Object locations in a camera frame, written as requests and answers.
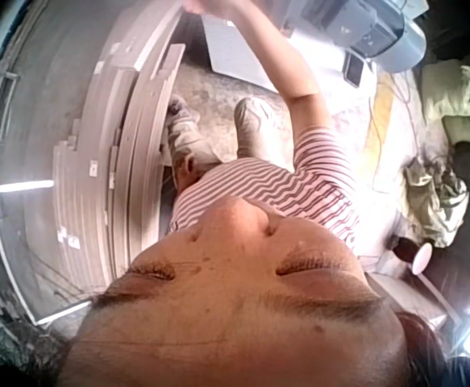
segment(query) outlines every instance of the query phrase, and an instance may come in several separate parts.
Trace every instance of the yellow stripe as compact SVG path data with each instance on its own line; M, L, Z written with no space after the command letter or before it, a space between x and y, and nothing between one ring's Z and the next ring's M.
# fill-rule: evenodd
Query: yellow stripe
M369 185L372 185L380 166L381 153L389 130L394 101L393 87L393 80L389 74L382 73L378 76L371 122L357 168L360 179Z

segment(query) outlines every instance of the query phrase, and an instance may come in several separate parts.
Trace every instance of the eyebrow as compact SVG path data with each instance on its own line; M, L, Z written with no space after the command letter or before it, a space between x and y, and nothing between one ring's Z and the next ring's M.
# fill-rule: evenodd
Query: eyebrow
M384 309L384 298L357 301L320 301L301 295L266 293L261 303L269 310L288 316L334 319L366 323Z
M140 300L150 300L156 297L154 293L111 293L105 292L93 298L92 310L102 310L113 306L131 304Z
M140 300L157 297L154 293L104 293L93 302L93 310L103 310L112 306L131 304ZM320 301L302 295L266 293L260 303L268 310L287 316L333 319L346 323L366 323L385 306L384 298L371 298L357 301Z

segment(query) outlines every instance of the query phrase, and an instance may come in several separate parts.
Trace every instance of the gray machine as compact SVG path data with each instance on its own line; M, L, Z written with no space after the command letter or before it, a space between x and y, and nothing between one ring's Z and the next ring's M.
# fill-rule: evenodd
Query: gray machine
M421 28L393 0L292 0L281 16L389 73L413 68L426 52Z

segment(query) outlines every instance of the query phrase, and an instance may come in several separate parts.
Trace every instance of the red and white striped shirt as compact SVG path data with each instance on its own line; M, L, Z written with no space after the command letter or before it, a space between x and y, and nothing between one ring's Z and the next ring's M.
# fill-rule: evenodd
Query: red and white striped shirt
M256 158L218 166L177 199L171 231L192 226L212 203L230 195L313 220L354 248L356 181L339 134L325 128L306 131L293 164L295 173Z

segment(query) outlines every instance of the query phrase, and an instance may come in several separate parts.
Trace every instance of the leg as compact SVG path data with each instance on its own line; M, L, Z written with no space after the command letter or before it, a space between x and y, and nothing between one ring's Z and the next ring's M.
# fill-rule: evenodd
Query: leg
M168 147L176 186L177 170L183 163L191 162L192 158L200 177L222 163L215 155L210 142L199 133L199 119L199 113L186 105L183 98L172 96L165 125L168 128Z
M282 166L281 147L277 141L276 115L259 98L244 98L235 108L238 158L256 157Z

